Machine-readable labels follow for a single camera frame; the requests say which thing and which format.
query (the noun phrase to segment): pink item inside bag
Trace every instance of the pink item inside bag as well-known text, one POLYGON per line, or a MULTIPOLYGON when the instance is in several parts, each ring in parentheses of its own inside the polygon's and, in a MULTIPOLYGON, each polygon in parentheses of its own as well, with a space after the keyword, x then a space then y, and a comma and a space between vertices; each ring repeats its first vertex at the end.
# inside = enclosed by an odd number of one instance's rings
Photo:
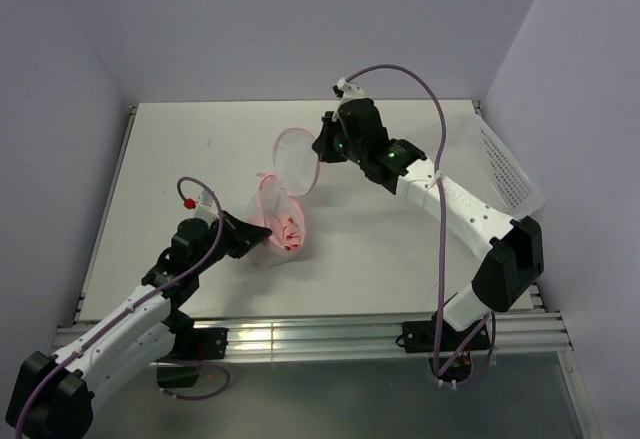
POLYGON ((311 191, 318 180, 320 163, 311 149, 314 136, 304 129, 285 129, 273 146, 275 174, 263 177, 245 211, 251 224, 268 227, 271 237, 249 257, 264 267, 282 264, 304 246, 306 226, 298 197, 311 191))

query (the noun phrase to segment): metal side rail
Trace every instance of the metal side rail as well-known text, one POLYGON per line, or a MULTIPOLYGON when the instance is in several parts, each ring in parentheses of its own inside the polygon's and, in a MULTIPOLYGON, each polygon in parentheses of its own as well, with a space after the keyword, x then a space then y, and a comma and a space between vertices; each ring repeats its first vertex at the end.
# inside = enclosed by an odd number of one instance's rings
MULTIPOLYGON (((304 362, 419 357, 395 344, 405 321, 429 319, 430 314, 363 316, 202 319, 196 327, 229 329, 224 362, 304 362)), ((89 330, 76 324, 59 329, 57 349, 89 330)), ((569 336, 557 312, 507 313, 497 317, 497 354, 571 351, 569 336)))

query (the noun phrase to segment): white table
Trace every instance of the white table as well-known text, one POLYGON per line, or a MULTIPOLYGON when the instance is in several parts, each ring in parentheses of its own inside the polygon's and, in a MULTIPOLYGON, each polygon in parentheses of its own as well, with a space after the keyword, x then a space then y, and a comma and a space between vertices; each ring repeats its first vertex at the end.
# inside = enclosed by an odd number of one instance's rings
MULTIPOLYGON (((377 101, 394 137, 437 120, 430 101, 377 101)), ((141 104, 128 137, 106 220, 85 283, 80 320, 104 318, 140 283, 189 217, 176 180, 195 176, 223 207, 242 216, 259 172, 272 170, 278 134, 319 132, 336 101, 141 104)), ((445 114, 473 110, 443 101, 445 114)), ((197 194, 195 186, 191 192, 197 194)), ((331 316, 434 311, 438 222, 370 183, 355 164, 323 165, 301 201, 308 242, 292 262, 260 269, 225 258, 200 277, 182 307, 194 318, 331 316)), ((479 261, 449 235, 447 296, 473 277, 479 261)), ((525 294, 514 309, 531 309, 525 294)))

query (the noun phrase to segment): white plastic basket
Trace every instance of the white plastic basket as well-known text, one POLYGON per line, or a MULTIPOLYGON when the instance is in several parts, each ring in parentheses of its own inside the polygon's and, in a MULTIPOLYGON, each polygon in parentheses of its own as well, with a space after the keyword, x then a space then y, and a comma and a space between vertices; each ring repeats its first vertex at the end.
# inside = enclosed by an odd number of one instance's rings
MULTIPOLYGON (((544 205, 540 189, 477 114, 445 115, 447 143, 441 169, 491 207, 523 218, 544 205)), ((405 137, 430 159, 440 143, 440 123, 418 126, 405 137)))

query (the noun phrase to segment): gray floor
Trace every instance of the gray floor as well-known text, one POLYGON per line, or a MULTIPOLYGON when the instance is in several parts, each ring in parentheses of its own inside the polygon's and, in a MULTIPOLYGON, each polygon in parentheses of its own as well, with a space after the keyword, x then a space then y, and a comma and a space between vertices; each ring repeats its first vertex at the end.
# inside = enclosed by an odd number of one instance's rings
POLYGON ((233 387, 197 403, 160 395, 147 370, 105 405, 87 438, 581 437, 555 354, 498 357, 457 392, 439 389, 425 367, 424 359, 232 366, 233 387))

